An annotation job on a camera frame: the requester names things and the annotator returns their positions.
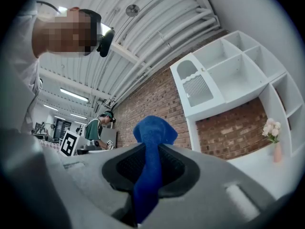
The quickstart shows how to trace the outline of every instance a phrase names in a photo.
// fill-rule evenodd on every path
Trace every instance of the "white wall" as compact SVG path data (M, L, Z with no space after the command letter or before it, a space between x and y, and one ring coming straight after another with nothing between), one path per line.
M54 123L54 113L51 109L44 107L40 103L36 104L34 108L33 114L33 129L35 128L36 123L41 124L42 122L49 123L49 124L56 124ZM46 128L49 131L49 135L53 136L53 130L51 130L51 125L46 125Z
M282 62L305 99L304 45L276 0L210 0L210 3L224 29L243 31Z
M35 127L36 123L41 124L42 122L46 122L49 113L50 113L50 109L44 107L41 104L36 104L33 114L33 128Z
M70 131L76 133L76 128L80 127L80 125L81 125L81 124L78 124L78 123L75 123L75 122L71 122Z

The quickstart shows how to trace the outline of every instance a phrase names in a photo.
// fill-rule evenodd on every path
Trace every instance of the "flower vase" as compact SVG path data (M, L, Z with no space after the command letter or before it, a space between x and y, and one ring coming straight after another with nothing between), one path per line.
M278 163L282 160L282 148L281 148L281 144L275 143L274 144L274 162Z

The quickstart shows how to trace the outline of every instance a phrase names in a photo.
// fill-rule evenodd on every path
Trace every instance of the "cable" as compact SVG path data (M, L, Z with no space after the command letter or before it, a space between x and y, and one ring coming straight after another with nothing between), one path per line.
M48 3L48 2L44 2L44 1L36 1L37 3L41 3L41 4L45 4L53 9L55 9L58 13L61 13L54 5Z

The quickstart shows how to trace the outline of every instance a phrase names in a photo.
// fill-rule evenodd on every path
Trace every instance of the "white shirt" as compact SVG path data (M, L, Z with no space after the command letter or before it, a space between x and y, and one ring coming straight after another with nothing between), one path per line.
M1 48L1 60L5 62L5 67L10 67L14 71L13 73L16 73L23 82L24 86L34 93L32 99L24 101L29 102L30 105L26 106L27 111L22 126L14 126L24 133L30 133L33 128L33 109L41 90L39 60L35 57L32 49L32 32L36 18L36 1L31 0L13 20Z

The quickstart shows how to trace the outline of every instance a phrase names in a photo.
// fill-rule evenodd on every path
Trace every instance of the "green vest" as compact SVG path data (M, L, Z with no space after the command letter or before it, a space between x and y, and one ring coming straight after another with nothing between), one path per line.
M102 125L99 119L93 119L86 126L85 138L88 140L100 140Z

